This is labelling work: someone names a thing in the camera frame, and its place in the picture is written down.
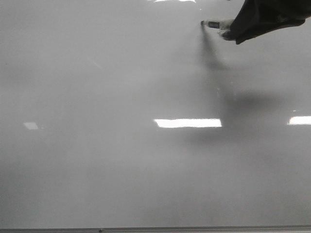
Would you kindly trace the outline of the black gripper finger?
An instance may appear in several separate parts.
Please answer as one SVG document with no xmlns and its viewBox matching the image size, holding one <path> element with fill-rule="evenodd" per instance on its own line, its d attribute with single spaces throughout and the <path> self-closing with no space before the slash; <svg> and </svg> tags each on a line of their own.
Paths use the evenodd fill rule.
<svg viewBox="0 0 311 233">
<path fill-rule="evenodd" d="M 229 26 L 229 38 L 238 45 L 272 31 L 301 26 L 310 17 L 310 0 L 246 0 Z"/>
</svg>

